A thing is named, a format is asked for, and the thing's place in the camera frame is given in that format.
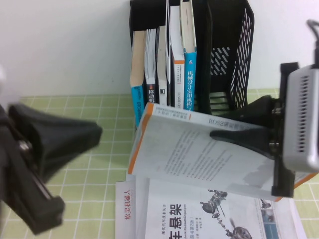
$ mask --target black cable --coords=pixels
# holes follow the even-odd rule
[[[319,26],[319,22],[314,21],[314,20],[307,20],[307,25],[310,27],[310,29],[313,31],[313,33],[316,36],[317,41],[319,41],[319,33],[318,31],[315,29],[315,26]]]
[[[313,31],[313,33],[316,37],[315,63],[313,65],[313,68],[319,69],[319,32],[315,28],[316,26],[319,27],[319,22],[314,21],[314,20],[308,20],[307,25]]]

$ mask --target green grid mat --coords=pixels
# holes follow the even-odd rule
[[[249,90],[248,102],[276,89]],[[96,121],[103,134],[99,147],[81,155],[48,183],[65,204],[62,226],[36,237],[8,207],[4,207],[0,239],[114,239],[115,182],[125,180],[135,132],[131,95],[28,97],[21,101],[58,116]],[[295,191],[307,236],[319,239],[319,177]]]

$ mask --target book spine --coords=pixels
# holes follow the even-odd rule
[[[147,84],[148,90],[148,102],[156,103],[157,92],[156,92],[156,84]]]
[[[139,126],[144,111],[143,87],[132,87],[133,108],[135,113],[136,127]]]
[[[162,106],[167,106],[167,87],[162,81],[159,81],[159,104]]]
[[[184,109],[184,74],[185,62],[175,61],[174,63],[174,97],[175,108]]]
[[[194,111],[196,52],[185,53],[184,109]]]

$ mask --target orange book spine stripe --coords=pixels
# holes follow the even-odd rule
[[[311,173],[311,174],[309,174],[306,178],[304,178],[304,179],[300,180],[298,183],[296,183],[294,188],[296,189],[297,187],[299,187],[299,186],[302,185],[303,183],[306,183],[308,180],[312,179],[312,178],[315,177],[316,175],[317,175],[317,173]],[[277,198],[277,199],[275,200],[275,202],[279,202],[281,199],[282,199],[282,197]]]
[[[175,64],[184,64],[185,61],[184,60],[176,60],[174,61]]]
[[[146,130],[146,126],[148,125],[148,122],[149,122],[149,120],[150,120],[150,118],[152,116],[152,113],[153,113],[153,108],[154,108],[154,105],[149,103],[148,107],[147,107],[146,114],[145,114],[144,119],[142,121],[142,136],[140,138],[140,142],[139,142],[139,144],[137,146],[137,149],[135,150],[135,152],[133,154],[133,157],[132,157],[129,169],[128,169],[128,174],[132,174],[132,172],[133,172],[134,165],[135,165],[135,162],[136,162],[136,158],[138,156],[138,153],[139,153],[139,150],[140,150],[140,147],[141,147],[141,144],[142,144],[142,140],[143,140],[143,137],[144,137],[144,133],[145,133],[145,130]]]

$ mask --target ventilation holes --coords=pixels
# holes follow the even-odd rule
[[[230,94],[235,96],[235,107],[241,108],[245,104],[245,85],[249,71],[250,44],[252,39],[252,21],[245,9],[242,28],[239,36],[239,46],[237,49],[237,61],[235,62],[232,76]]]
[[[212,49],[211,59],[210,59],[210,63],[211,63],[210,75],[212,76],[226,75],[229,52],[230,52],[229,47],[221,47],[221,48]]]
[[[307,106],[308,106],[308,84],[309,77],[303,76],[299,88],[299,112],[298,112],[298,137],[297,137],[297,152],[305,151],[305,136],[307,124]]]

